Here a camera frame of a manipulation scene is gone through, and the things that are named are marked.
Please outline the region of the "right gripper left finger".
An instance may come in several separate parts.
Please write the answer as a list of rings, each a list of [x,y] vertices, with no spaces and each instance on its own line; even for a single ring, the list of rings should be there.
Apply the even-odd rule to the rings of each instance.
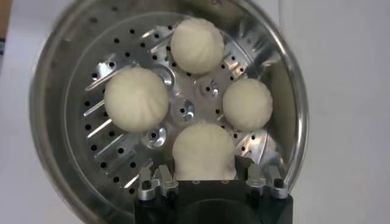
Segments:
[[[157,188],[165,198],[177,195],[179,192],[179,182],[172,177],[167,165],[158,166],[153,175],[150,168],[141,168],[139,181],[138,199],[140,201],[153,200],[156,197]]]

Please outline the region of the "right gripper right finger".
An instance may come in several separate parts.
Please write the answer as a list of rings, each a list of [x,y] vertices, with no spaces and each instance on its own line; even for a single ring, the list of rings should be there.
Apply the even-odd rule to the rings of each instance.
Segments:
[[[250,190],[264,195],[266,191],[272,198],[284,200],[288,197],[288,185],[280,176],[276,166],[261,168],[251,158],[235,156],[236,179],[244,181]]]

